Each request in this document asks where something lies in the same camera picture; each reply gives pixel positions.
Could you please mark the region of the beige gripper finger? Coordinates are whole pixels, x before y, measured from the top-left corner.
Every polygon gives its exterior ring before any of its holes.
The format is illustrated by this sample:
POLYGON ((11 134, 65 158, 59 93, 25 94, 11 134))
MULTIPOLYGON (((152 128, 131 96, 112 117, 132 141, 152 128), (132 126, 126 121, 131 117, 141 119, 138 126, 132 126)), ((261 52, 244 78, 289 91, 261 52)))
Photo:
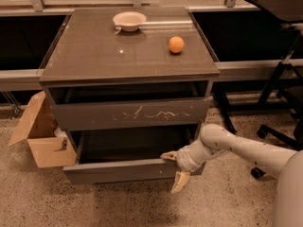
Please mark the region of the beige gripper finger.
POLYGON ((173 150, 173 151, 162 153, 160 155, 160 158, 164 159, 164 160, 176 161, 177 160, 177 152, 173 150))
POLYGON ((190 178, 189 172, 177 171, 175 174, 174 184, 171 189, 171 193, 175 194, 180 192, 183 187, 187 184, 190 178))

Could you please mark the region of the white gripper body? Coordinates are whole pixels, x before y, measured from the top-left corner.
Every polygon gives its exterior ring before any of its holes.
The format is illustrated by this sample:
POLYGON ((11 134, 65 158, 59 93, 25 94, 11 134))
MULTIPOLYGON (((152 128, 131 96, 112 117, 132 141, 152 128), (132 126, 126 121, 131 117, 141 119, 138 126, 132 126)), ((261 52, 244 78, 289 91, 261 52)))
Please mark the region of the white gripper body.
POLYGON ((195 172, 198 168, 201 167, 199 163, 196 163, 190 155, 189 147, 185 146, 180 148, 176 153, 176 162, 177 165, 184 172, 195 172))

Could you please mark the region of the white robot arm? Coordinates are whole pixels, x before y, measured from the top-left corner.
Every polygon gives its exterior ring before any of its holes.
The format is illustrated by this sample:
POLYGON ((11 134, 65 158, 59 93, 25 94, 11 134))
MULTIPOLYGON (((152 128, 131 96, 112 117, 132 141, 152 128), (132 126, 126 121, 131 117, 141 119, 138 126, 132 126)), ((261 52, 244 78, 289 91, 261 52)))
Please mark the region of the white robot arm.
POLYGON ((303 151, 239 137, 217 124, 203 125, 191 144, 161 155, 179 166, 171 191, 181 191, 192 172, 226 151, 277 179, 273 227, 303 227, 303 151))

